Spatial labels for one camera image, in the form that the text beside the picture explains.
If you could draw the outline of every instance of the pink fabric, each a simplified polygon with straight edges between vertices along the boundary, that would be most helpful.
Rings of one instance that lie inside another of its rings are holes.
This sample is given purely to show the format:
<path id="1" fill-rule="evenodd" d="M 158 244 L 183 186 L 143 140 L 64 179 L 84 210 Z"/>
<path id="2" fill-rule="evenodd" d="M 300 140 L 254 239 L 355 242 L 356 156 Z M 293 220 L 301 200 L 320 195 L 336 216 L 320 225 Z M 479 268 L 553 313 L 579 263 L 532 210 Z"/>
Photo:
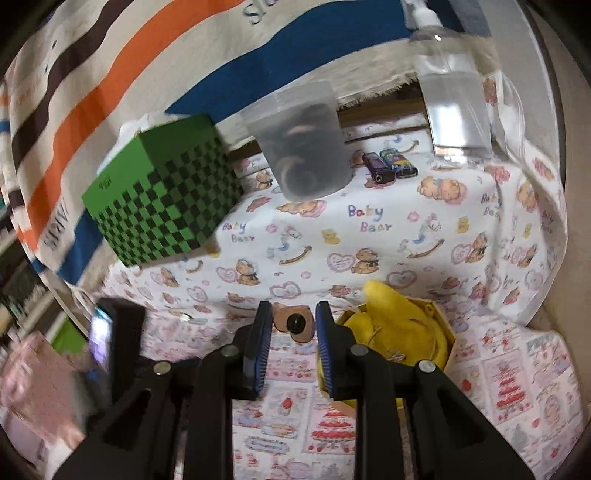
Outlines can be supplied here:
<path id="1" fill-rule="evenodd" d="M 73 370 L 43 335 L 35 332 L 7 360 L 0 383 L 0 402 L 48 444 L 53 444 L 63 432 L 75 428 L 68 386 Z"/>

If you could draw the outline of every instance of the green checkered box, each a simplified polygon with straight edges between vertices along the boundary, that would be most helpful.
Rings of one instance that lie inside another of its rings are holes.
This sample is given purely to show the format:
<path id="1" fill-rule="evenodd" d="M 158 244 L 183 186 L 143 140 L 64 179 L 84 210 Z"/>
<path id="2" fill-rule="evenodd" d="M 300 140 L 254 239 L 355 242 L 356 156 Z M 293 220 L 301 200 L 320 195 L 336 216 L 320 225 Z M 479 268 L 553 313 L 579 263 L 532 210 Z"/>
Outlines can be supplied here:
<path id="1" fill-rule="evenodd" d="M 241 196 L 214 126 L 196 115 L 138 134 L 82 200 L 129 267 L 200 247 Z"/>

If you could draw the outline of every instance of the plastic bottle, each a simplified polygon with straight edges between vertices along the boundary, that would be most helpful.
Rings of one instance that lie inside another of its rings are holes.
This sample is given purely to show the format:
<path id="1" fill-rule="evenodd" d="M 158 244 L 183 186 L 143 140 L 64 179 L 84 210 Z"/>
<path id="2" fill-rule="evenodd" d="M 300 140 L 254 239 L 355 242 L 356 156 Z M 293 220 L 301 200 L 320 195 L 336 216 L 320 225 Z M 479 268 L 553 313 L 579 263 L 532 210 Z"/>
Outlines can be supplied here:
<path id="1" fill-rule="evenodd" d="M 435 153 L 460 162 L 492 151 L 491 129 L 474 58 L 461 36 L 444 28 L 424 0 L 411 4 L 418 30 L 410 37 Z"/>

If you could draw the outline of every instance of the phone screen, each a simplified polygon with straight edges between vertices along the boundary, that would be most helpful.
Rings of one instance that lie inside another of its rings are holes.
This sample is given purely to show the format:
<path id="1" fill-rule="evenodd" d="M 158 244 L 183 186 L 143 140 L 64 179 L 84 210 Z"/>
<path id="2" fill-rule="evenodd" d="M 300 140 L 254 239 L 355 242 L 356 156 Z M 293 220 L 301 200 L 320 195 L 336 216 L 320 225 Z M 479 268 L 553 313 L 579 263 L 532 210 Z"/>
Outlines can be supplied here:
<path id="1" fill-rule="evenodd" d="M 90 324 L 90 354 L 106 372 L 109 371 L 112 329 L 111 317 L 100 308 L 95 308 L 95 314 Z"/>

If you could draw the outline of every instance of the yellow cloth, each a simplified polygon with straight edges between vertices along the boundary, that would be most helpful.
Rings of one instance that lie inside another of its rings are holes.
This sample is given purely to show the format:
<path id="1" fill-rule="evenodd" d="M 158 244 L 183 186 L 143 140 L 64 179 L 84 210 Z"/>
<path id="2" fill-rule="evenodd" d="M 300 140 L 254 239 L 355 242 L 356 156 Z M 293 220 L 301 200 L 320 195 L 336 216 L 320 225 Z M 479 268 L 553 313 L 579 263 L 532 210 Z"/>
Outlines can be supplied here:
<path id="1" fill-rule="evenodd" d="M 353 331 L 357 343 L 405 365 L 414 366 L 419 360 L 430 359 L 443 370 L 449 358 L 449 347 L 432 305 L 421 308 L 376 280 L 369 280 L 363 293 L 366 311 L 354 313 L 344 323 Z M 324 385 L 320 360 L 317 368 L 322 379 L 320 385 Z M 356 408 L 355 400 L 343 403 L 349 409 Z M 397 404 L 402 406 L 401 399 L 397 399 Z"/>

